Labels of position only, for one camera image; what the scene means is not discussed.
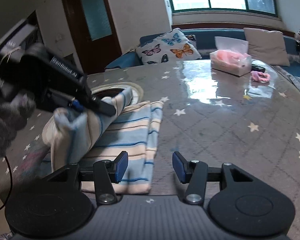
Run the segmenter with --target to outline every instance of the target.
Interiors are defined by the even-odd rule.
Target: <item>sofa armrest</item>
[[[140,61],[138,55],[132,51],[126,54],[123,54],[116,60],[112,61],[105,69],[114,69],[114,68],[127,68],[143,65]]]

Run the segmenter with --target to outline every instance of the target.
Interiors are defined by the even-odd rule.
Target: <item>orange butterfly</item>
[[[186,43],[183,46],[183,49],[171,49],[171,52],[173,52],[174,54],[176,54],[177,58],[183,58],[183,54],[187,55],[192,55],[193,54],[193,50],[190,49],[190,45],[188,43]]]

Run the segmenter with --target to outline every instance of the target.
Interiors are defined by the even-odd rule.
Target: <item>striped towel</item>
[[[67,163],[79,162],[81,167],[90,167],[99,160],[114,160],[124,150],[129,154],[129,164],[122,182],[113,184],[114,190],[129,194],[149,192],[163,103],[146,101],[125,107],[131,98],[130,88],[114,98],[103,98],[117,110],[112,117],[90,110],[79,114],[56,109],[55,129],[47,123],[43,131],[51,130],[52,171]],[[82,182],[82,190],[94,192],[93,182]]]

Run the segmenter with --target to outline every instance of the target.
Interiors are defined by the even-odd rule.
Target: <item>doorway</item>
[[[62,3],[83,71],[103,72],[122,54],[108,0],[62,0]]]

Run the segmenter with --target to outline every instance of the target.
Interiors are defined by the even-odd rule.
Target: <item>gloved hand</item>
[[[13,92],[11,85],[0,80],[0,158],[5,156],[17,131],[26,126],[35,110],[35,102],[28,95],[18,93],[14,96]]]

